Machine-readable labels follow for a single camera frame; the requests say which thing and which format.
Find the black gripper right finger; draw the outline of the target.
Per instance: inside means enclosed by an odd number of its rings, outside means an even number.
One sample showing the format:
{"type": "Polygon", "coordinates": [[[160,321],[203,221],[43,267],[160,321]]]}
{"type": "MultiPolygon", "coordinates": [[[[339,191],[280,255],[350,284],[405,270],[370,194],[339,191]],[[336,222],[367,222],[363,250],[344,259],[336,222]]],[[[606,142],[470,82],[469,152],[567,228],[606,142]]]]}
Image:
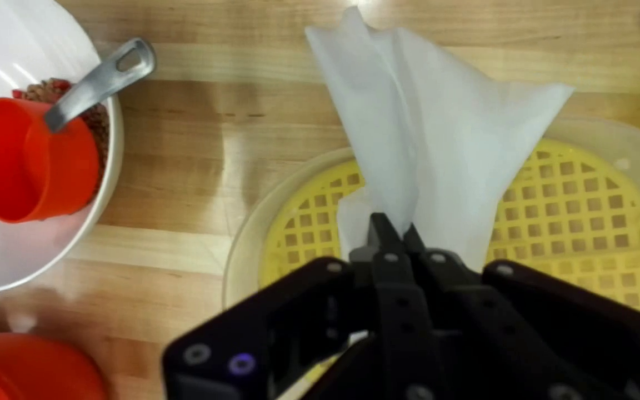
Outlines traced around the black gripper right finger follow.
{"type": "Polygon", "coordinates": [[[456,253],[427,250],[415,229],[405,244],[417,262],[433,321],[456,332],[456,393],[465,400],[549,400],[558,359],[511,301],[456,253]]]}

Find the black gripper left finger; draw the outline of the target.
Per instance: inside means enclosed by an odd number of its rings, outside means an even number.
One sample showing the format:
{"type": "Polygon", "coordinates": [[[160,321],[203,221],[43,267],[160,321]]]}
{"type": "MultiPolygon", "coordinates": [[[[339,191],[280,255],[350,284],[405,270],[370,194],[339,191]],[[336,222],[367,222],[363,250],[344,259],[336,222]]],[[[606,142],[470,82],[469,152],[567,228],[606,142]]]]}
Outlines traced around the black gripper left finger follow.
{"type": "Polygon", "coordinates": [[[350,253],[369,271],[375,339],[386,400],[435,400],[431,317],[415,284],[410,259],[385,214],[369,218],[367,244],[350,253]]]}

